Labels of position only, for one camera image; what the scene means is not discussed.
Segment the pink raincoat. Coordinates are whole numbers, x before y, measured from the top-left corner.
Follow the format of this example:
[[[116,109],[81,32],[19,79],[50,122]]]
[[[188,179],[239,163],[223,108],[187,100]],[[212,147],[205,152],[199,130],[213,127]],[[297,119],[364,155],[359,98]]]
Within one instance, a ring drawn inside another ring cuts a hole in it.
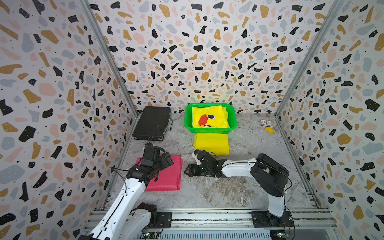
[[[183,159],[176,155],[171,155],[171,157],[174,164],[160,171],[158,180],[151,180],[145,192],[179,191],[181,189]]]

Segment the plain yellow raincoat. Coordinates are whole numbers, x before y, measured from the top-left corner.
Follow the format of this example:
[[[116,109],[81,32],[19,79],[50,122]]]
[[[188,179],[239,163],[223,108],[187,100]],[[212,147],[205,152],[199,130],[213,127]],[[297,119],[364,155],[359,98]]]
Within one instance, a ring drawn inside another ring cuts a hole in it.
[[[197,133],[194,139],[195,150],[205,150],[217,156],[230,154],[229,138],[227,134]]]

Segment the yellow duck raincoat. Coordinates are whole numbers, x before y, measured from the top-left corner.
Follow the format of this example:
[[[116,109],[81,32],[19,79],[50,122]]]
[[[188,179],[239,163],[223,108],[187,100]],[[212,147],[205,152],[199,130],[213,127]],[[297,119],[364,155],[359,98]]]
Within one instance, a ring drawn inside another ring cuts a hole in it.
[[[192,126],[193,128],[227,129],[230,127],[228,115],[227,108],[223,106],[192,107]]]

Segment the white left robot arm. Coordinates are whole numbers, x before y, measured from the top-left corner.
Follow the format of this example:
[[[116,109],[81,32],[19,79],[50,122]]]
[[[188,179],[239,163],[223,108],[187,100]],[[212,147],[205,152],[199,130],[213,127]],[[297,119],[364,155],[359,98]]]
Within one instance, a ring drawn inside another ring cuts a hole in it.
[[[155,205],[142,203],[134,207],[144,193],[149,182],[158,173],[174,164],[169,153],[160,155],[157,160],[142,159],[127,172],[125,185],[102,220],[89,235],[81,235],[80,240],[132,240],[143,229],[157,224],[164,226],[158,217]]]

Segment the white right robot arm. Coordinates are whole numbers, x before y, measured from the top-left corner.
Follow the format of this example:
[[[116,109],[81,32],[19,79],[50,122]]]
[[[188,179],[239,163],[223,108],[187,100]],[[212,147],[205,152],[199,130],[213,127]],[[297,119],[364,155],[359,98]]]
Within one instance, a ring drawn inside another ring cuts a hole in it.
[[[217,160],[213,153],[195,150],[192,153],[196,163],[190,164],[184,173],[191,177],[254,178],[269,195],[269,217],[282,219],[286,212],[286,185],[289,171],[266,154],[259,154],[250,160]]]

